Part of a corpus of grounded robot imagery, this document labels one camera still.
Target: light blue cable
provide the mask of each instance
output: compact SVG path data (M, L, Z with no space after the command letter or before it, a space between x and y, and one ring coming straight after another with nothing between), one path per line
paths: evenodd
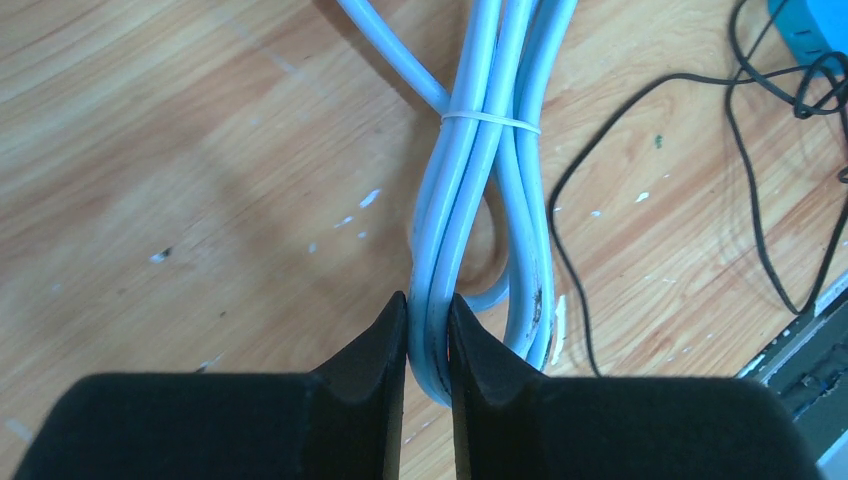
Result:
M366 0L338 2L440 114L479 111L533 125L539 123L547 81L577 3L508 0L501 19L501 0L475 0L449 96ZM497 123L446 118L416 203L408 302L413 373L443 405L450 405L447 310L490 172L507 212L509 259L495 285L467 301L480 311L509 295L504 343L535 368L544 367L551 343L553 272L538 137Z

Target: blue device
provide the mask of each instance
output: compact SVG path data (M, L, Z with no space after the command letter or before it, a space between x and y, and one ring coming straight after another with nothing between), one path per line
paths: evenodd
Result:
M824 53L848 52L848 1L846 0L769 0L775 26L799 65L810 65ZM825 62L834 73L845 74L835 60Z

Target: black cable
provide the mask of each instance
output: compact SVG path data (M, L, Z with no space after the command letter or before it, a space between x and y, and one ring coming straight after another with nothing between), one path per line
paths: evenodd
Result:
M788 0L783 0L783 2L778 5L774 13L770 16L768 23L760 32L753 46L748 51L748 54L744 55L742 53L741 47L739 46L739 41L736 34L736 25L739 12L745 5L745 3L747 3L747 1L748 0L739 0L736 6L733 8L733 11L730 16L729 42L731 48L733 49L733 54L740 65L739 70L736 72L736 75L732 79L727 80L722 78L706 77L693 73L673 73L657 78L656 80L650 82L641 90L632 95L626 102L624 102L623 105L616 109L616 111L606 122L604 122L601 128L589 140L589 143L585 147L583 147L583 149L580 151L580 153L577 154L577 156L571 162L568 168L566 168L565 172L562 174L562 176L560 176L559 180L557 180L557 183L554 185L553 191L551 192L550 199L548 200L548 222L551 228L551 235L553 236L554 245L556 245L556 249L559 252L560 257L562 258L563 263L565 264L565 268L568 270L568 274L571 277L572 282L574 283L574 287L577 289L577 294L580 298L580 304L583 309L583 327L585 329L586 350L589 357L589 366L592 368L594 374L599 377L602 376L602 373L598 368L598 363L595 359L595 351L592 342L592 322L591 315L589 313L589 301L586 296L586 289L583 287L583 283L580 281L580 277L577 274L577 270L574 268L574 264L572 264L571 260L569 260L568 255L565 252L565 247L563 246L562 238L560 237L559 232L556 228L556 223L554 222L554 206L568 180L572 177L577 168L579 168L580 165L586 160L586 158L589 156L592 150L594 150L598 143L603 140L604 136L606 136L609 130L621 119L621 117L624 116L625 113L627 113L628 110L630 110L630 108L632 108L636 103L642 100L649 93L654 91L654 89L666 82L669 82L671 80L688 80L709 85L723 85L726 87L724 101L725 115L727 116L728 123L730 124L730 129L733 132L733 137L736 140L736 145L739 148L742 163L745 166L745 173L748 177L748 187L751 195L751 223L754 227L754 241L757 246L757 253L759 255L760 262L763 265L763 269L766 271L769 280L771 280L775 291L777 292L778 296L780 296L781 300L789 309L789 311L791 311L795 315L800 315L809 311L810 308L812 308L812 306L815 304L815 300L816 298L818 298L819 292L821 291L822 285L824 284L824 281L827 277L828 269L830 268L831 261L833 260L833 254L836 251L836 246L839 242L839 238L842 235L842 230L845 227L846 220L848 220L848 195L846 195L845 202L842 206L842 211L839 214L839 219L836 221L836 225L833 228L833 233L831 234L830 242L828 243L827 249L825 250L825 254L822 259L821 266L819 267L818 273L816 274L815 281L813 282L813 287L810 291L810 295L804 302L804 305L799 309L795 306L795 304L789 298L789 295L786 293L786 290L784 289L783 284L780 281L780 277L777 275L777 272L775 271L774 266L771 263L771 259L768 256L765 235L763 233L762 219L760 216L760 201L759 196L757 194L757 182L756 177L754 175L754 167L751 163L750 157L748 156L748 151L745 148L745 143L742 138L742 133L740 132L739 126L736 122L736 117L733 113L731 100L733 97L733 90L736 86L757 83L758 85L762 86L763 88L774 94L776 97L792 105L793 114L798 119L805 120L813 116L838 114L842 121L842 131L845 136L845 142L846 145L848 145L848 113L846 113L846 103L848 103L848 79L845 78L845 76L848 75L848 56L846 56L842 52L829 52L818 57L811 65L786 68L783 70L778 70L776 72L766 74L758 72L750 64L751 56L759 46L762 39L765 37L768 29L774 24L774 19L786 6ZM831 59L840 64L843 72L842 81L838 81L833 71L824 65ZM780 89L769 80L773 77L786 75L794 72L804 72L804 77L801 80L798 86L798 91L794 96ZM749 78L740 78L743 73L747 73ZM818 74L822 74L828 79L831 85L831 90L828 91L813 105L808 105L804 103L804 99L807 95L812 79ZM823 108L825 104L834 99L836 100L835 107ZM848 167L842 169L839 172L838 177L841 183L848 183Z

